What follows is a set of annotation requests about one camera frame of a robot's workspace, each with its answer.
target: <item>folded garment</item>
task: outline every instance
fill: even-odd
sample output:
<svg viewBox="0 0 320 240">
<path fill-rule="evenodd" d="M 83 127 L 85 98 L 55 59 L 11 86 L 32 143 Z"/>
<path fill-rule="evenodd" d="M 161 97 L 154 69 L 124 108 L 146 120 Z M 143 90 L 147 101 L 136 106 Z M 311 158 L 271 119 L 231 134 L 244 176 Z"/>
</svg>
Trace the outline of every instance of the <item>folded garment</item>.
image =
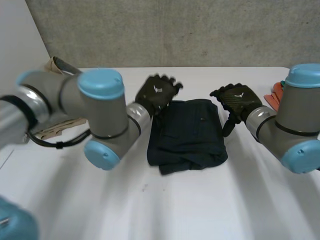
<svg viewBox="0 0 320 240">
<path fill-rule="evenodd" d="M 172 101 L 154 117 L 147 159 L 162 175 L 216 167 L 227 158 L 218 108 L 210 100 Z"/>
</svg>

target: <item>gray robot arm segment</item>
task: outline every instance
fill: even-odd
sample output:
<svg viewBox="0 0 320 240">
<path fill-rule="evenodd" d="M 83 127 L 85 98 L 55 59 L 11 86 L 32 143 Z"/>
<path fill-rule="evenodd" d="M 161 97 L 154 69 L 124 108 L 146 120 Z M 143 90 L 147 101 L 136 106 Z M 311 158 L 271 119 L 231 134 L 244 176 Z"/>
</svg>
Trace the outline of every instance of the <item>gray robot arm segment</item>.
<svg viewBox="0 0 320 240">
<path fill-rule="evenodd" d="M 93 136 L 85 145 L 86 157 L 96 167 L 110 170 L 151 121 L 142 105 L 133 102 L 126 106 L 122 77 L 112 69 L 73 76 L 34 71 L 25 74 L 19 85 L 14 98 L 23 105 L 0 100 L 0 135 L 6 136 L 0 147 L 15 143 L 34 127 L 30 127 L 28 115 L 36 124 L 53 115 L 82 117 L 88 120 Z"/>
<path fill-rule="evenodd" d="M 294 173 L 320 168 L 320 64 L 291 68 L 278 112 L 252 111 L 246 127 L 283 166 Z"/>
</svg>

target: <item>logo on robotic hand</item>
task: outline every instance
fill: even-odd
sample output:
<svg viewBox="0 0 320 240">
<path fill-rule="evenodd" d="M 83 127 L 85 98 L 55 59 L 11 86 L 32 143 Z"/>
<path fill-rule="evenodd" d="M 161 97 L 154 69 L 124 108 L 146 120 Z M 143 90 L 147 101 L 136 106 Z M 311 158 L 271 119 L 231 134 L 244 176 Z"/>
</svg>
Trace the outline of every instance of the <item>logo on robotic hand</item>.
<svg viewBox="0 0 320 240">
<path fill-rule="evenodd" d="M 153 85 L 155 93 L 162 93 L 162 88 L 156 88 L 155 85 Z"/>
<path fill-rule="evenodd" d="M 240 95 L 234 95 L 235 97 L 238 97 L 238 98 L 242 98 L 243 97 L 243 95 L 244 95 L 244 92 L 243 93 L 241 93 Z"/>
</svg>

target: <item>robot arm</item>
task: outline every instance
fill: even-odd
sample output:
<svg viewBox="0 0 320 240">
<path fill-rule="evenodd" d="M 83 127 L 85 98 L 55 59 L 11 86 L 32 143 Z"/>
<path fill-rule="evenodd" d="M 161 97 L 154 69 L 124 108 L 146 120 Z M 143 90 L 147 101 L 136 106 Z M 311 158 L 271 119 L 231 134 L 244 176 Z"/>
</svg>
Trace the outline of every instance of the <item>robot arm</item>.
<svg viewBox="0 0 320 240">
<path fill-rule="evenodd" d="M 18 80 L 16 94 L 0 98 L 0 148 L 53 115 L 85 118 L 92 139 L 84 154 L 96 167 L 111 170 L 183 86 L 174 79 L 149 77 L 126 106 L 122 76 L 102 68 L 72 76 L 31 71 Z"/>
<path fill-rule="evenodd" d="M 232 129 L 244 121 L 251 134 L 293 173 L 320 168 L 320 64 L 291 68 L 278 112 L 263 106 L 252 93 L 241 84 L 212 93 L 230 111 L 224 130 L 232 119 L 236 119 Z"/>
</svg>

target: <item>orange object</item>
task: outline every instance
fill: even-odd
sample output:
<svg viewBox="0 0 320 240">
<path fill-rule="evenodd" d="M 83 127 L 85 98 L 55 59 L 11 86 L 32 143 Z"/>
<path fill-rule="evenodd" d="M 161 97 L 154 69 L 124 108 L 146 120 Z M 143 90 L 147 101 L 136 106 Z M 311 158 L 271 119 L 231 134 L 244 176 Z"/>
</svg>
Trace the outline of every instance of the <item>orange object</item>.
<svg viewBox="0 0 320 240">
<path fill-rule="evenodd" d="M 273 98 L 272 95 L 264 95 L 263 97 L 264 97 L 264 99 L 268 102 L 268 104 L 270 104 L 270 106 L 271 106 L 275 111 L 278 111 L 279 104 L 278 104 L 277 101 Z"/>
<path fill-rule="evenodd" d="M 273 99 L 276 101 L 276 103 L 279 105 L 280 102 L 279 102 L 279 99 L 277 98 L 276 94 L 273 92 L 273 93 L 271 93 L 271 96 L 272 96 Z"/>
<path fill-rule="evenodd" d="M 280 101 L 282 99 L 282 96 L 284 94 L 284 91 L 282 89 L 282 86 L 281 86 L 280 82 L 277 82 L 275 85 L 273 85 L 273 91 L 274 91 L 274 93 L 275 93 L 275 95 L 278 98 L 279 103 L 280 103 Z"/>
</svg>

